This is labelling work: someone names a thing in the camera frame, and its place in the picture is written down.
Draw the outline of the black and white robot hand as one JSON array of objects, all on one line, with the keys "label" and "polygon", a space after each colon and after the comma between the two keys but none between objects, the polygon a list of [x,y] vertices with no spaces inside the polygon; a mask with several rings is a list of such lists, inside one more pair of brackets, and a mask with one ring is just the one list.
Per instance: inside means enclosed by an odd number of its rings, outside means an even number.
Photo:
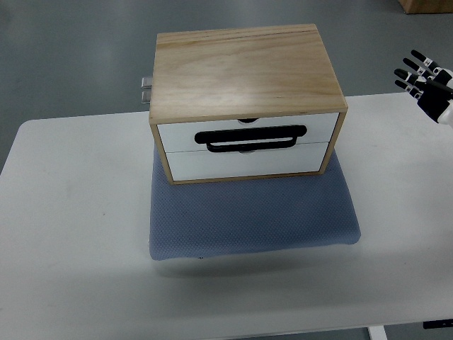
[{"label": "black and white robot hand", "polygon": [[434,122],[452,127],[452,70],[417,50],[411,50],[416,59],[404,58],[411,70],[395,69],[395,85],[408,92],[418,107]]}]

